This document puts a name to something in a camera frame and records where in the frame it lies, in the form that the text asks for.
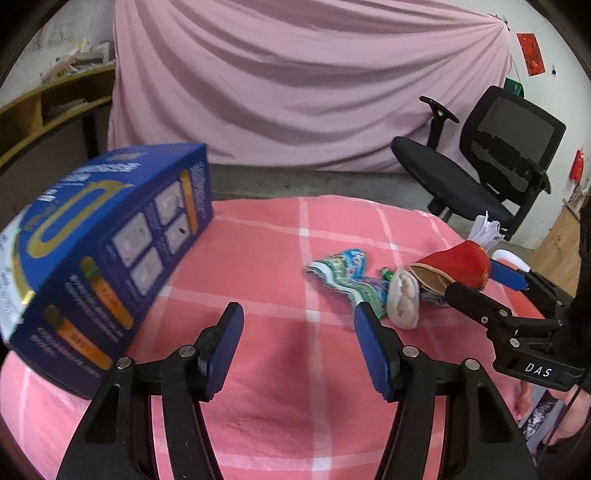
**green tag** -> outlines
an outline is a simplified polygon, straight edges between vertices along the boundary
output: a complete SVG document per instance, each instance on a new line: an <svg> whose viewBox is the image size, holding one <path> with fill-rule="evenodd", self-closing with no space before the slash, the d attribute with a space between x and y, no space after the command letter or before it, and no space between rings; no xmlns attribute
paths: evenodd
<svg viewBox="0 0 591 480"><path fill-rule="evenodd" d="M512 79L505 79L504 89L523 98L523 85Z"/></svg>

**concrete floor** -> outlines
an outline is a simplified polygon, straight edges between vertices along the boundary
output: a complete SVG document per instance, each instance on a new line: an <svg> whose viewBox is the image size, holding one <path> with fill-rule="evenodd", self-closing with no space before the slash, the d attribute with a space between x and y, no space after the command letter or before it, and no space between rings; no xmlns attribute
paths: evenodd
<svg viewBox="0 0 591 480"><path fill-rule="evenodd" d="M427 211L431 196L410 176L384 173L337 173L280 168L210 166L216 200L342 195L385 205ZM467 238L472 222L453 215L449 225ZM502 241L503 248L527 261L532 250Z"/></svg>

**pink bedsheet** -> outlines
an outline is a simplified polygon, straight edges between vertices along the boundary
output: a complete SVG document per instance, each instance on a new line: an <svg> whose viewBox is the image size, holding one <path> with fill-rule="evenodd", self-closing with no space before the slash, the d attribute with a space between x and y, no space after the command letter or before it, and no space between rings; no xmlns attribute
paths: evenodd
<svg viewBox="0 0 591 480"><path fill-rule="evenodd" d="M402 267L460 238L432 215L326 196L215 203L215 218L164 287L129 354L166 357L240 302L245 327L223 390L203 405L226 480L358 480L375 475L395 404L372 387L346 296L304 274L312 259L362 248L368 274ZM489 282L486 293L519 314L533 307ZM510 406L516 380L491 368L485 331L453 309L421 305L405 343L434 358L484 364ZM434 479L443 438L436 408L426 479ZM161 404L154 437L161 480L172 478ZM59 390L10 353L0 376L0 413L46 479L54 479L88 402Z"/></svg>
<svg viewBox="0 0 591 480"><path fill-rule="evenodd" d="M207 143L212 163L402 171L427 95L464 121L511 66L491 15L434 0L117 0L109 149Z"/></svg>

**wooden shelf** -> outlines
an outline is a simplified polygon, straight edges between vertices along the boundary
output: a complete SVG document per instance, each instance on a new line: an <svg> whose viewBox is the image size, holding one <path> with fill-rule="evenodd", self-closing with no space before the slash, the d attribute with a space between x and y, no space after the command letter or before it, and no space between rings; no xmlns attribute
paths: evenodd
<svg viewBox="0 0 591 480"><path fill-rule="evenodd" d="M112 100L115 66L87 70L25 93L0 109L0 174L23 153L52 131L108 105ZM45 121L52 106L84 99L74 107Z"/></svg>

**metal screw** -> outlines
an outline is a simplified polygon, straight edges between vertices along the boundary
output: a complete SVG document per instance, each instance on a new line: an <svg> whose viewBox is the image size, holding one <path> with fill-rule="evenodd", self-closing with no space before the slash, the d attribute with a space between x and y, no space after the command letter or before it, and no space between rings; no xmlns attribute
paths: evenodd
<svg viewBox="0 0 591 480"><path fill-rule="evenodd" d="M178 349L178 354L183 358L187 358L195 353L195 347L193 345L185 345Z"/></svg>
<svg viewBox="0 0 591 480"><path fill-rule="evenodd" d="M127 367L131 365L131 358L128 356L122 356L117 360L117 368L120 370L125 370Z"/></svg>
<svg viewBox="0 0 591 480"><path fill-rule="evenodd" d="M468 360L466 360L464 362L464 365L466 365L466 368L470 370L478 370L480 368L480 364L473 358L469 358Z"/></svg>
<svg viewBox="0 0 591 480"><path fill-rule="evenodd" d="M404 355L409 356L410 358L418 357L418 348L412 345L407 345L402 349Z"/></svg>

